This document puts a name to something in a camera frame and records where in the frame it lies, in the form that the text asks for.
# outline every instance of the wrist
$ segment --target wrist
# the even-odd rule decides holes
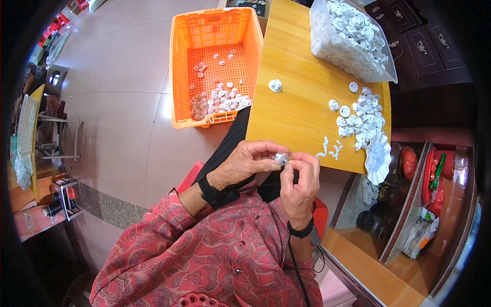
[[[304,230],[312,219],[312,213],[308,213],[305,217],[290,220],[290,225],[294,230]]]
[[[206,174],[206,180],[208,180],[208,184],[210,185],[210,187],[214,187],[219,191],[222,191],[228,186],[228,184],[224,183],[221,180],[220,175],[217,173],[216,169]]]

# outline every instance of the white paper plate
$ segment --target white paper plate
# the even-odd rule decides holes
[[[385,152],[385,158],[383,161],[383,164],[379,167],[379,169],[375,172],[369,172],[368,171],[368,165],[369,163],[372,162],[373,158],[370,155],[370,152],[372,150],[372,144],[379,141],[382,143],[383,150]],[[389,164],[390,161],[392,160],[390,158],[390,144],[389,144],[389,139],[385,136],[384,133],[379,132],[373,136],[373,138],[370,140],[370,144],[368,145],[366,149],[366,154],[367,154],[367,159],[365,160],[365,168],[368,172],[367,177],[368,179],[375,185],[382,183],[387,175],[389,174]]]

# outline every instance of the yellow table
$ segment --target yellow table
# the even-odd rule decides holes
[[[279,79],[283,89],[274,93],[270,80]],[[358,83],[352,93],[348,85]],[[342,138],[336,118],[339,112],[328,107],[330,99],[340,106],[352,104],[368,86],[379,94],[385,125],[383,131],[390,141],[391,107],[388,82],[363,84],[310,52],[309,8],[290,0],[274,0],[264,38],[264,48],[253,96],[246,140],[272,139],[292,151],[312,155],[324,152],[324,137],[329,140],[327,151],[334,151],[339,140],[343,145],[338,160],[327,154],[320,157],[321,165],[357,173],[366,173],[365,150],[354,149],[355,136]]]

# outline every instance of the hand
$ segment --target hand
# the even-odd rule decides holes
[[[274,159],[276,153],[289,153],[285,146],[272,140],[241,141],[217,169],[208,173],[206,178],[212,187],[223,190],[229,185],[239,183],[253,174],[280,170],[280,164]]]
[[[308,153],[294,152],[291,156],[281,172],[280,202],[292,228],[302,230],[312,219],[310,210],[319,191],[321,166],[319,159]],[[293,184],[294,169],[300,172],[298,184]]]

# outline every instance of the woman's left hand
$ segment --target woman's left hand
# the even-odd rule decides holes
[[[211,186],[223,190],[239,183],[253,174],[280,170],[274,159],[276,153],[290,153],[290,150],[272,140],[241,141],[227,160],[206,176]]]

